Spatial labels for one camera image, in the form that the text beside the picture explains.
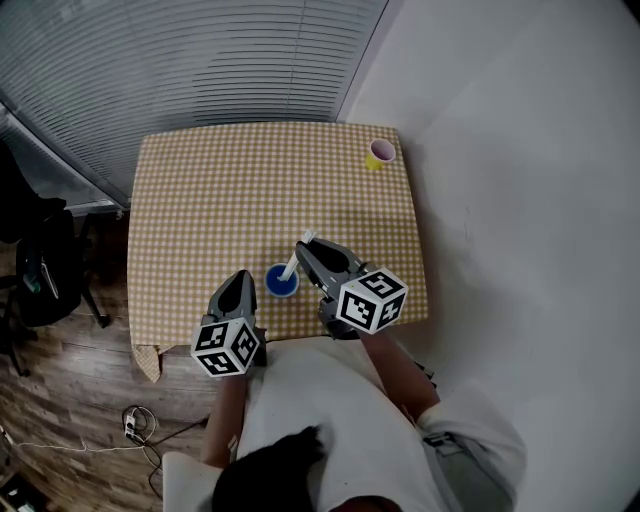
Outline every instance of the table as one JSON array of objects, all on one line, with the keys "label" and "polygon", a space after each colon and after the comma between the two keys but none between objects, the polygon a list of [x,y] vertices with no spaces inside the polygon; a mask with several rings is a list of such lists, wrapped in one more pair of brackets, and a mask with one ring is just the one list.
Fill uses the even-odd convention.
[{"label": "table", "polygon": [[[396,160],[368,170],[369,142]],[[400,322],[428,315],[420,241],[395,129],[329,123],[208,126],[145,137],[133,188],[127,286],[136,362],[152,381],[159,354],[191,342],[211,295],[240,269],[254,277],[267,340],[324,333],[322,293],[271,297],[266,270],[305,229],[386,266],[409,285]]]}]

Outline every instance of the window blind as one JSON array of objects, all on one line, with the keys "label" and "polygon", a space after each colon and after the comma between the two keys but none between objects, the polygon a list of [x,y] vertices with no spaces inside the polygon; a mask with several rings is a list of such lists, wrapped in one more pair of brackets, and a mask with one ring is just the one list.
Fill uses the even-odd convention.
[{"label": "window blind", "polygon": [[144,135],[334,121],[386,1],[4,0],[0,98],[121,199]]},{"label": "window blind", "polygon": [[12,124],[1,108],[0,140],[7,145],[20,172],[40,197],[59,197],[67,201],[68,207],[112,204],[100,190],[74,176]]}]

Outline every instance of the power strip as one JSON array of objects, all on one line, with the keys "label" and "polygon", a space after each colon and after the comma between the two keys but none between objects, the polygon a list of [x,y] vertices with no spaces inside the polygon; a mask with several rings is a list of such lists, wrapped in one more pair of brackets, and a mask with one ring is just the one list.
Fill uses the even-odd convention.
[{"label": "power strip", "polygon": [[136,419],[133,414],[127,414],[124,421],[124,436],[133,439],[136,432]]}]

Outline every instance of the black chair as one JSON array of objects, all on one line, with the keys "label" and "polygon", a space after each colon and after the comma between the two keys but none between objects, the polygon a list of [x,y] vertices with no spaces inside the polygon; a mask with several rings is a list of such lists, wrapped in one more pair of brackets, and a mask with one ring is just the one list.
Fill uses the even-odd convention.
[{"label": "black chair", "polygon": [[57,322],[79,306],[81,297],[101,327],[109,324],[109,317],[98,311],[85,280],[88,264],[83,253],[90,246],[87,234],[91,216],[87,216],[76,238],[73,217],[64,210],[66,202],[40,198],[25,181],[2,141],[0,187],[0,241],[20,240],[16,275],[0,278],[0,289],[10,290],[0,322],[0,352],[8,353],[18,375],[24,376],[28,372],[21,370],[13,350],[13,341],[20,336],[9,327],[14,298],[26,327]]}]

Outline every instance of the cable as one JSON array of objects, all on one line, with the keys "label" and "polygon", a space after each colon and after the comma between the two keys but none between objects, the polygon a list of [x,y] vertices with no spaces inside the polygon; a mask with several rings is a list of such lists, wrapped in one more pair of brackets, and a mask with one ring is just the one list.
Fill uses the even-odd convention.
[{"label": "cable", "polygon": [[[136,445],[135,448],[141,448],[142,449],[142,453],[144,454],[144,456],[146,457],[147,461],[149,462],[149,464],[151,464],[151,466],[153,467],[153,471],[149,474],[149,476],[147,477],[147,482],[149,484],[149,487],[151,488],[151,490],[153,491],[153,493],[158,497],[158,499],[162,499],[162,495],[157,491],[157,489],[154,487],[151,479],[153,478],[153,476],[160,471],[162,473],[162,457],[160,456],[160,453],[158,452],[158,450],[156,450],[156,446],[158,446],[161,443],[164,443],[166,440],[171,439],[172,437],[175,437],[179,434],[182,434],[183,432],[186,432],[187,430],[195,427],[196,425],[202,425],[205,426],[207,424],[207,420],[208,418],[202,418],[201,420],[198,420],[194,423],[191,423],[189,425],[187,425],[186,427],[173,432],[172,434],[169,434],[168,436],[163,437],[162,439],[160,439],[159,441],[155,442],[155,443],[150,443],[149,440],[151,439],[151,436],[155,433],[156,428],[158,426],[158,420],[156,419],[155,415],[153,414],[153,412],[151,412],[149,409],[147,409],[146,407],[143,407],[141,405],[130,405],[129,407],[127,407],[125,410],[122,411],[121,417],[122,417],[122,427],[123,429],[126,430],[126,421],[125,421],[125,416],[127,415],[128,411],[131,411],[131,415],[135,417],[136,412],[140,411],[140,414],[144,417],[145,420],[145,424],[144,427],[138,429],[138,428],[134,428],[133,429],[133,435],[131,437],[128,437],[128,439]],[[147,420],[147,414],[149,415],[149,417],[151,418],[151,420],[153,421],[153,426],[151,428],[151,432],[144,436],[144,431],[147,429],[148,425],[149,425],[149,421]],[[151,452],[157,457],[158,462],[154,462],[153,460],[151,460],[151,457],[149,457],[149,454],[147,453],[146,449],[151,450]]]},{"label": "cable", "polygon": [[116,447],[116,448],[100,448],[99,450],[95,450],[93,448],[89,448],[84,440],[80,439],[82,443],[82,448],[71,448],[68,446],[50,446],[50,445],[42,445],[35,443],[18,443],[14,446],[33,446],[34,448],[50,448],[52,450],[67,450],[70,452],[93,452],[93,453],[101,453],[101,452],[113,452],[115,450],[140,450],[144,448],[144,446],[131,446],[131,447]]},{"label": "cable", "polygon": [[[160,455],[158,450],[156,450],[156,446],[158,446],[161,443],[164,443],[165,441],[167,441],[168,439],[171,439],[172,437],[175,437],[177,435],[182,434],[183,432],[186,432],[189,429],[192,429],[196,425],[201,425],[203,427],[206,426],[208,417],[204,417],[201,420],[198,420],[194,423],[190,423],[186,427],[176,432],[173,432],[168,436],[163,437],[162,439],[160,439],[155,443],[150,443],[149,440],[151,439],[151,436],[156,432],[156,429],[159,426],[159,423],[155,414],[153,414],[153,412],[151,412],[149,409],[141,405],[130,405],[129,407],[124,409],[121,414],[123,431],[126,430],[125,416],[129,410],[131,410],[131,415],[133,415],[134,417],[136,412],[139,412],[140,415],[144,418],[144,427],[133,429],[133,435],[131,437],[127,437],[127,439],[129,439],[133,444],[135,444],[135,446],[127,446],[127,447],[117,446],[114,448],[98,448],[98,449],[89,448],[87,444],[84,442],[84,439],[82,438],[80,438],[80,442],[82,443],[82,448],[72,448],[70,446],[43,445],[43,444],[35,444],[35,443],[15,443],[12,437],[9,435],[9,433],[6,430],[4,430],[2,427],[0,427],[0,437],[6,439],[9,445],[12,447],[13,446],[15,447],[32,446],[34,448],[48,448],[51,450],[65,450],[70,452],[92,452],[92,453],[113,452],[118,450],[142,450],[143,455],[146,457],[149,464],[151,464],[151,466],[153,467],[153,471],[149,474],[149,477],[147,478],[147,482],[149,483],[149,487],[151,488],[153,493],[158,497],[158,499],[162,500],[162,495],[156,490],[153,483],[151,482],[151,479],[158,471],[162,472],[162,456]],[[153,423],[151,427],[151,432],[145,435],[144,432],[149,427],[149,419],[147,418],[147,415]],[[152,457],[149,457],[147,450],[150,450],[151,453],[155,455],[158,462],[154,462],[153,460],[151,460]]]}]

